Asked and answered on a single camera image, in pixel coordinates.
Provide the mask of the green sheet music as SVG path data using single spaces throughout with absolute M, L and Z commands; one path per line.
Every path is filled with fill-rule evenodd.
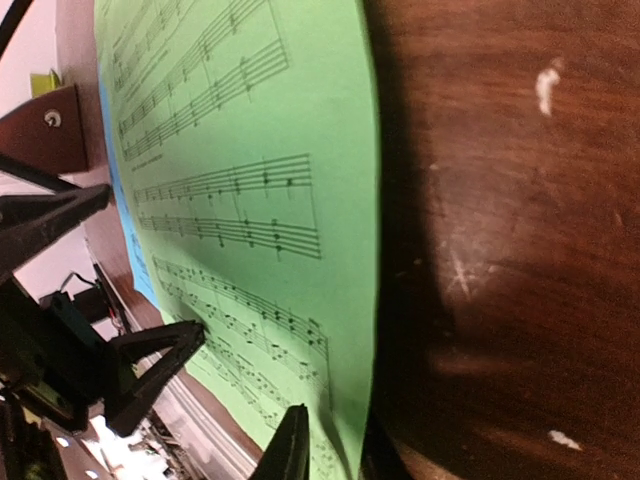
M 188 372 L 266 446 L 293 405 L 310 475 L 358 475 L 375 356 L 377 102 L 358 1 L 99 1 L 113 153 Z

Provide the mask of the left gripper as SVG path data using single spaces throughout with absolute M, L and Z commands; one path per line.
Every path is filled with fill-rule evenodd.
M 1 197 L 1 393 L 68 433 L 86 431 L 101 408 L 108 428 L 129 436 L 204 345 L 204 326 L 181 321 L 107 341 L 95 328 L 110 314 L 97 287 L 35 300 L 9 279 L 109 201 L 107 184 Z

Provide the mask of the black music stand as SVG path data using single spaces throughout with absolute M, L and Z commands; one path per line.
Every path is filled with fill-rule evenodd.
M 71 182 L 30 166 L 4 153 L 0 154 L 0 169 L 5 174 L 42 187 L 51 192 L 62 193 L 79 189 L 79 186 Z

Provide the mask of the blue sheet music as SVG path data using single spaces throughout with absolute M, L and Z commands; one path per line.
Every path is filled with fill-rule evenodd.
M 111 185 L 116 200 L 116 208 L 120 224 L 123 230 L 127 250 L 128 263 L 132 272 L 134 289 L 141 293 L 149 303 L 158 308 L 159 303 L 152 286 L 151 277 L 147 269 L 139 238 L 134 226 L 128 203 L 125 197 L 121 176 L 117 164 L 115 143 L 111 126 L 111 112 L 108 103 L 108 94 L 104 83 L 99 80 L 99 97 L 101 113 L 104 125 L 104 137 L 107 151 L 108 168 Z

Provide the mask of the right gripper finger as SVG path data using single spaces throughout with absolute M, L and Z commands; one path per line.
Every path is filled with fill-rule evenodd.
M 310 429 L 304 404 L 289 407 L 254 470 L 254 480 L 308 480 Z

